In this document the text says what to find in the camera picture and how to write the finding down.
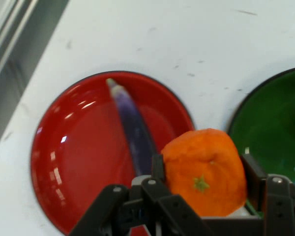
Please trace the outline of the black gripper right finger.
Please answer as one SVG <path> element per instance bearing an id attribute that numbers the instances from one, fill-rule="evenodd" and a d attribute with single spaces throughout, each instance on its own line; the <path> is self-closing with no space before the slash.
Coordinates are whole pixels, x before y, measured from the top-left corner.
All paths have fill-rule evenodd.
<path id="1" fill-rule="evenodd" d="M 295 236 L 295 185 L 283 175 L 265 173 L 250 154 L 241 161 L 247 180 L 248 201 L 262 212 L 264 236 Z"/>

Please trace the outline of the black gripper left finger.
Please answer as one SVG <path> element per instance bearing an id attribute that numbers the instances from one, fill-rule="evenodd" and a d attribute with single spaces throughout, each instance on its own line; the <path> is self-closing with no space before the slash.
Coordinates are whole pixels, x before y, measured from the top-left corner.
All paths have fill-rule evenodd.
<path id="1" fill-rule="evenodd" d="M 103 188 L 70 232 L 71 236 L 127 236 L 144 225 L 151 236 L 211 236 L 209 226 L 164 183 L 161 154 L 152 158 L 152 175 L 127 188 Z"/>

